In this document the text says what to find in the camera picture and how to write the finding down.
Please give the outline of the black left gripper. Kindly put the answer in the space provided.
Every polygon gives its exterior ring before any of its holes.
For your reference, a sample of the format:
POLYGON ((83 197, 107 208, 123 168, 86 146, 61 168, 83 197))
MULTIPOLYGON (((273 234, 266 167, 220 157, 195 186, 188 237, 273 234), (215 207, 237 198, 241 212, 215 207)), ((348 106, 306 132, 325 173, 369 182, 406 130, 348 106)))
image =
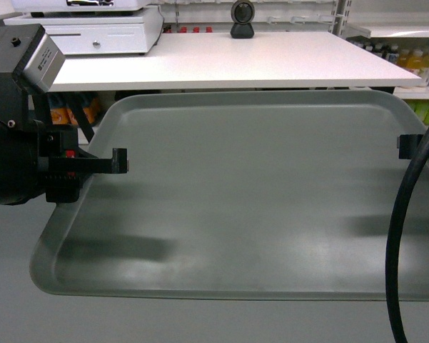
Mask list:
POLYGON ((78 129, 49 125, 39 135, 39 185, 46 201, 74 203, 91 174, 126 174, 128 150, 113 148, 110 159, 100 159, 79 146, 78 129))

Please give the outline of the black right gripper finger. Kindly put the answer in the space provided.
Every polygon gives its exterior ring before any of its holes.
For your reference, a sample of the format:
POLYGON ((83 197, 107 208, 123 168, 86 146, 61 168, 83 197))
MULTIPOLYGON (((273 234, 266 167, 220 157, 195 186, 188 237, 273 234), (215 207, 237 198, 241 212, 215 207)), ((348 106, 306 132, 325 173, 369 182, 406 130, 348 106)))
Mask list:
POLYGON ((397 138, 398 158, 411 160, 418 156, 422 159, 422 154, 418 152, 422 139, 422 134, 401 134, 397 138))

